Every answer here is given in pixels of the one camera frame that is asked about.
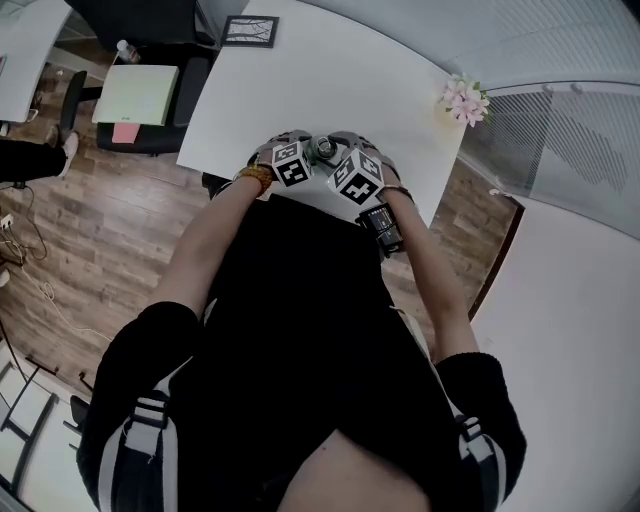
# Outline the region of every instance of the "sleeve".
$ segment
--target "sleeve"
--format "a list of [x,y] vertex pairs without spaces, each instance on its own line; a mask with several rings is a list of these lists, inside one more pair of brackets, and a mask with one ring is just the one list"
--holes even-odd
[[77,463],[98,506],[98,476],[104,446],[134,409],[137,399],[194,352],[201,338],[195,313],[182,304],[147,307],[114,338],[98,367],[82,429]]
[[436,365],[451,401],[467,416],[475,416],[482,431],[504,451],[506,496],[511,494],[524,463],[527,441],[509,401],[498,360],[483,353],[457,354]]

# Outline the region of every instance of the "black shirt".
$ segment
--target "black shirt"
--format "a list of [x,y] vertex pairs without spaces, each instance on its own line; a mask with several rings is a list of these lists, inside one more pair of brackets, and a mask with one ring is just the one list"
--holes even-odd
[[[284,199],[256,203],[213,298],[206,325],[185,306],[156,304],[109,346],[78,451],[94,502],[106,440],[139,396],[192,355],[169,405],[182,510],[204,500],[212,509],[275,510],[335,429],[407,471],[435,510],[449,509],[452,495],[473,495],[456,487],[448,403],[389,308],[375,243],[359,228]],[[500,364],[461,354],[437,369],[452,401],[503,448],[509,493],[526,445]]]

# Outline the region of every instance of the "picture frame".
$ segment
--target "picture frame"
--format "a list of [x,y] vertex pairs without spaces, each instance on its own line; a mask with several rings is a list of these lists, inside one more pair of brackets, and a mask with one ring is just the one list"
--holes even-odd
[[279,20],[273,16],[228,16],[220,46],[273,48]]

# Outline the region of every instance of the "pink flower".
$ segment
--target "pink flower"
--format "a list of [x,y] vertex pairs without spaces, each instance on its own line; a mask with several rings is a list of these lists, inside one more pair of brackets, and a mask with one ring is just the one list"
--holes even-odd
[[489,113],[489,100],[476,88],[477,84],[467,76],[452,75],[440,98],[454,119],[472,127]]

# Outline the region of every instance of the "white table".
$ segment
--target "white table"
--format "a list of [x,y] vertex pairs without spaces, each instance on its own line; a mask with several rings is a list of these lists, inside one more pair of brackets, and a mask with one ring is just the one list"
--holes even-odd
[[[244,14],[281,18],[275,47],[222,50],[178,164],[231,178],[273,135],[349,130],[395,161],[430,224],[464,134],[435,113],[447,73],[378,32],[295,0],[251,0]],[[353,220],[357,209],[322,179],[276,193]]]
[[31,100],[53,43],[71,13],[64,0],[36,0],[10,25],[0,25],[0,120],[27,120]]

